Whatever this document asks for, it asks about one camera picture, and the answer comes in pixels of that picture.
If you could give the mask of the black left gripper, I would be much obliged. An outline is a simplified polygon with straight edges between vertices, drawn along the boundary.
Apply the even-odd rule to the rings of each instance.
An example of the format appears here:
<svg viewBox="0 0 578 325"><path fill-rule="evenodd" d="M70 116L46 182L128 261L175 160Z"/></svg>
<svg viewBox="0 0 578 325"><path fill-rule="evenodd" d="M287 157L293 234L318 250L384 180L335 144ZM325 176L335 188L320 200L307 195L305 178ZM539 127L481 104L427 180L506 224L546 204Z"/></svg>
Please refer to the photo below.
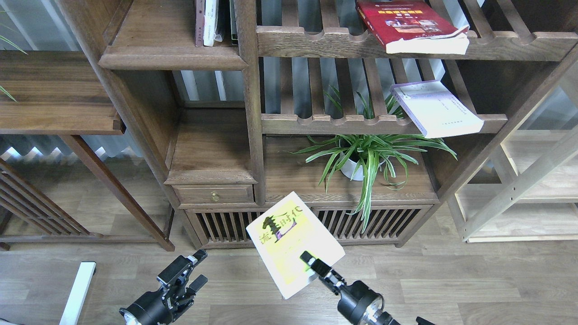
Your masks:
<svg viewBox="0 0 578 325"><path fill-rule="evenodd" d="M168 325L176 321L194 304L196 293L205 286L208 278L199 275L188 286L193 269L208 257L199 249L188 257L175 258L157 276L160 287L155 292L145 292L128 308L120 308L126 325Z"/></svg>

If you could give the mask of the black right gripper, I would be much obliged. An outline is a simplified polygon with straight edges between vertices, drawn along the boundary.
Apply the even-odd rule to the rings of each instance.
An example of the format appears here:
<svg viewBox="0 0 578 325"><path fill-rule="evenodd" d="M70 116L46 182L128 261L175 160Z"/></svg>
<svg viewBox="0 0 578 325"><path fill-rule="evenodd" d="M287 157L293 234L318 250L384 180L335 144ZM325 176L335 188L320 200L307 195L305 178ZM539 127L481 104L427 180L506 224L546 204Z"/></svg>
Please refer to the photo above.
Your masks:
<svg viewBox="0 0 578 325"><path fill-rule="evenodd" d="M315 271L320 281L335 295L340 296L338 311L353 325L384 325L384 299L364 282L357 280L348 285L333 268L317 260L309 251L301 254L301 260Z"/></svg>

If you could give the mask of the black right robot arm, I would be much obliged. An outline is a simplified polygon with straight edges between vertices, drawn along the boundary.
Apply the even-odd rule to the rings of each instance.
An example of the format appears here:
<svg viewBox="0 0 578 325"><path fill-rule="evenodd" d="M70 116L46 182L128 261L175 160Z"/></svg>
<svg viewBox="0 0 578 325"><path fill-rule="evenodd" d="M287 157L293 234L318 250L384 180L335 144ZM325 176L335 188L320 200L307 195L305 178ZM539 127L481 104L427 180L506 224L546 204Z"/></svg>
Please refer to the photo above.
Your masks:
<svg viewBox="0 0 578 325"><path fill-rule="evenodd" d="M398 325L390 313L384 311L382 294L371 290L364 282L357 280L348 285L334 268L321 259L313 257L309 251L301 254L301 259L318 274L320 281L336 295L340 295L338 311L353 325Z"/></svg>

